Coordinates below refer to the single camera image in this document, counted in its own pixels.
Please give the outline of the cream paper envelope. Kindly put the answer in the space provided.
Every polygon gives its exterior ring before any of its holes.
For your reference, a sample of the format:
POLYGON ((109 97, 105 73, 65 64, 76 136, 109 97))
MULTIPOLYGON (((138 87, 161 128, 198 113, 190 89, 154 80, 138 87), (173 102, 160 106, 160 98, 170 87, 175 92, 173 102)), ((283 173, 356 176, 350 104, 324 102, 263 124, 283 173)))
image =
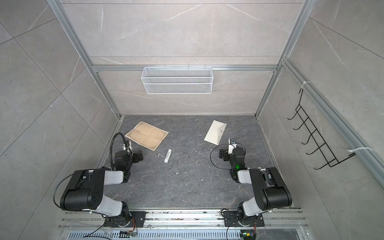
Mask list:
POLYGON ((219 145, 227 124, 214 120, 204 138, 204 141, 219 145))

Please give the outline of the tan letter paper sheet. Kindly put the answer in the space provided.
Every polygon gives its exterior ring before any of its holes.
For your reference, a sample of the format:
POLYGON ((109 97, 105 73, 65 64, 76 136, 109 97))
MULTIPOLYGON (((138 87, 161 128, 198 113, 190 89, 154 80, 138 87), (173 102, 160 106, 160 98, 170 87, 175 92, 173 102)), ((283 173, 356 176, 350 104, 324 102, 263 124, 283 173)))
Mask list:
POLYGON ((141 121, 125 137, 142 147, 155 151, 168 134, 167 131, 141 121))

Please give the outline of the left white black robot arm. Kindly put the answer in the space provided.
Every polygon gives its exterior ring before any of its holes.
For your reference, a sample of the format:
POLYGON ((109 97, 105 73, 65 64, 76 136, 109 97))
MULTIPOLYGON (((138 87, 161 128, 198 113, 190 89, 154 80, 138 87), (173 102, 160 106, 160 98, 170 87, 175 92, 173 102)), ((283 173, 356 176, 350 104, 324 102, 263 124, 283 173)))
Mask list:
POLYGON ((104 187, 127 183, 134 163, 143 160, 142 151, 115 153, 111 169, 102 167, 93 170, 77 170, 65 188, 59 207, 64 211, 91 212, 106 218, 107 226, 126 227, 134 221, 128 204, 104 195, 104 187))

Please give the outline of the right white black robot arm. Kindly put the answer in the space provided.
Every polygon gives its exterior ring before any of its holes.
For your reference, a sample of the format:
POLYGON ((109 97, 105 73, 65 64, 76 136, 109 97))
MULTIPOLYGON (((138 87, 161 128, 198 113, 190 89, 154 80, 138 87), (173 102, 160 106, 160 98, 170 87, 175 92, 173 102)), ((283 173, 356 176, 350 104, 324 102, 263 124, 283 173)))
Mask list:
POLYGON ((229 139, 228 149, 220 149, 219 158, 229 162, 229 173, 238 184, 252 186, 254 196, 239 204, 235 219, 240 225, 256 223, 262 214, 292 205, 292 195, 275 167, 250 169, 245 165, 246 149, 235 139, 229 139))

